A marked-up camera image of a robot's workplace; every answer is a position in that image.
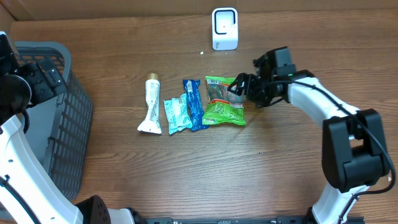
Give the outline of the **light blue snack packet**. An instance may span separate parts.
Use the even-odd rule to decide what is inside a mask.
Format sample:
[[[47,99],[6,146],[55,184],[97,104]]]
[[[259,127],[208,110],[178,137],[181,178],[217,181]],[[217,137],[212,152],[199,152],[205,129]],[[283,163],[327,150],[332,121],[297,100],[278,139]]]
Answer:
[[[164,100],[164,108],[169,124],[169,134],[192,128],[193,123],[188,114],[187,94],[182,94],[179,98]]]

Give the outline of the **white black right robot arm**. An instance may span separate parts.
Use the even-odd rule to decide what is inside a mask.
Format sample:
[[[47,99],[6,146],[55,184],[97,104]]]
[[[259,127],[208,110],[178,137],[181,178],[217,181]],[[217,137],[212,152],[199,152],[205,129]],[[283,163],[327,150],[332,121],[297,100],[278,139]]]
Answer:
[[[326,186],[301,223],[348,223],[362,195],[386,193],[397,173],[387,152],[380,114],[360,110],[328,91],[308,70],[297,70],[288,47],[253,61],[255,74],[240,73],[228,91],[246,95],[258,108],[286,101],[322,129],[322,169]]]

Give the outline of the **green snack bag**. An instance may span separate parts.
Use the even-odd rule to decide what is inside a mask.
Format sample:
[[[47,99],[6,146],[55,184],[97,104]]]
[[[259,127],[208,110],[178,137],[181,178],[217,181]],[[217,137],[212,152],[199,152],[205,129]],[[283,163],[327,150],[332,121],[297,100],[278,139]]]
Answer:
[[[243,97],[228,90],[235,79],[229,77],[206,76],[208,105],[202,123],[216,125],[232,123],[245,126]]]

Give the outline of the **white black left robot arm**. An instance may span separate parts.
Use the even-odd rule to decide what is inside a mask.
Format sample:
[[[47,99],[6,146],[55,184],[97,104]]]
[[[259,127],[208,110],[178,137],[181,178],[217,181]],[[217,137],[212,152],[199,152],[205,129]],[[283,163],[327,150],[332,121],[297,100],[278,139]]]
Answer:
[[[1,33],[1,204],[18,223],[139,223],[94,195],[77,204],[93,103],[57,42]]]

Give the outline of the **white tube gold cap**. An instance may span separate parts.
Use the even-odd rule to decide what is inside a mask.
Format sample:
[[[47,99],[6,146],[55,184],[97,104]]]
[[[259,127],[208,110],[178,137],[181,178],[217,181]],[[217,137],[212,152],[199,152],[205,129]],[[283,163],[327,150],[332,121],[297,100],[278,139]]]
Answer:
[[[162,134],[159,121],[160,81],[158,74],[148,74],[145,86],[147,114],[137,130],[151,134]]]

